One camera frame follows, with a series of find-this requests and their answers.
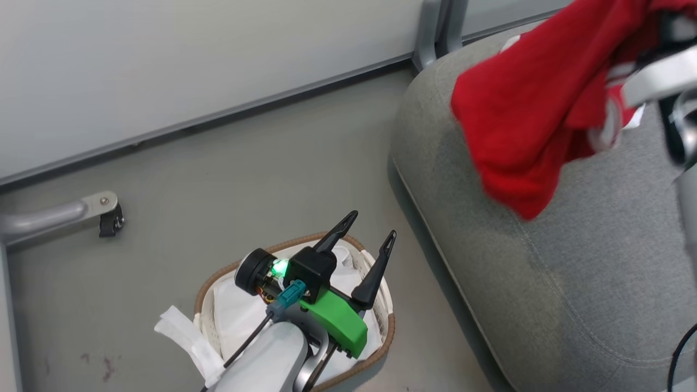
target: gray fabric seat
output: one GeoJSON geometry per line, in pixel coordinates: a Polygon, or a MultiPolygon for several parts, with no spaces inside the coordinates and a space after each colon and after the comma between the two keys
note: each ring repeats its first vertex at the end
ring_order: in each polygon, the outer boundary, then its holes
{"type": "MultiPolygon", "coordinates": [[[[665,389],[697,322],[655,108],[614,151],[565,166],[547,209],[523,222],[482,192],[450,113],[457,76],[533,25],[477,41],[414,80],[392,158],[503,373],[518,391],[665,389]]],[[[692,376],[686,347],[676,382],[692,376]]]]}

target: green led light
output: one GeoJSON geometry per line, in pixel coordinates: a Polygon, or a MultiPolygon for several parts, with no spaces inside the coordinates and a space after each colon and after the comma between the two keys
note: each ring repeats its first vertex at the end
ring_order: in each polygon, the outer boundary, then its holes
{"type": "Polygon", "coordinates": [[[286,269],[288,269],[288,259],[275,260],[271,267],[271,273],[274,276],[284,277],[286,275],[286,269]]]}

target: wicker basket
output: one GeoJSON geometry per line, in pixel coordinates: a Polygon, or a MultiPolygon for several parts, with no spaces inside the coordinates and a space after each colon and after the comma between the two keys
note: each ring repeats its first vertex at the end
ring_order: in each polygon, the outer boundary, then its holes
{"type": "MultiPolygon", "coordinates": [[[[269,253],[272,253],[279,258],[287,258],[295,254],[300,249],[305,246],[312,246],[317,241],[319,241],[325,233],[318,233],[311,236],[302,237],[299,239],[294,239],[292,241],[287,241],[280,243],[276,246],[272,246],[266,249],[269,253]]],[[[375,259],[368,253],[360,242],[356,241],[351,236],[345,236],[342,240],[339,240],[337,245],[344,246],[351,253],[351,258],[353,259],[353,268],[358,270],[361,277],[365,277],[368,273],[370,267],[375,262],[375,259]]],[[[207,281],[204,283],[203,287],[199,290],[199,294],[196,297],[196,305],[194,307],[194,325],[201,330],[201,333],[209,341],[214,349],[220,353],[220,339],[218,338],[217,331],[215,329],[214,312],[214,296],[213,289],[216,285],[221,282],[234,279],[235,270],[240,265],[240,261],[236,261],[218,272],[214,273],[207,281]]],[[[375,304],[373,305],[373,311],[375,313],[375,318],[378,322],[378,328],[380,329],[380,337],[383,342],[380,349],[374,352],[365,361],[360,361],[356,363],[353,368],[349,371],[344,372],[328,381],[316,385],[312,392],[319,392],[329,389],[338,383],[354,376],[363,370],[370,368],[375,362],[379,361],[385,354],[387,354],[392,344],[392,339],[395,336],[395,315],[392,312],[392,297],[390,297],[390,290],[388,285],[383,278],[380,284],[380,291],[375,299],[375,304]]]]}

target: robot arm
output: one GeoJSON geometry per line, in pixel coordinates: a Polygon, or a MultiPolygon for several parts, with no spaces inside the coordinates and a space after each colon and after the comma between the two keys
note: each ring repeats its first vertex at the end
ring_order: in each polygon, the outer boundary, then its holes
{"type": "Polygon", "coordinates": [[[348,296],[330,285],[337,266],[331,250],[357,217],[357,211],[350,212],[317,244],[288,260],[261,248],[242,260],[235,284],[272,302],[267,318],[225,363],[226,370],[210,391],[308,392],[335,351],[359,357],[368,332],[363,315],[373,307],[397,233],[390,232],[378,259],[348,296]],[[260,332],[269,319],[273,326],[260,332]],[[250,345],[256,334],[258,339],[250,345]]]}
{"type": "Polygon", "coordinates": [[[627,106],[636,107],[697,88],[697,47],[660,59],[632,75],[622,94],[627,106]]]}

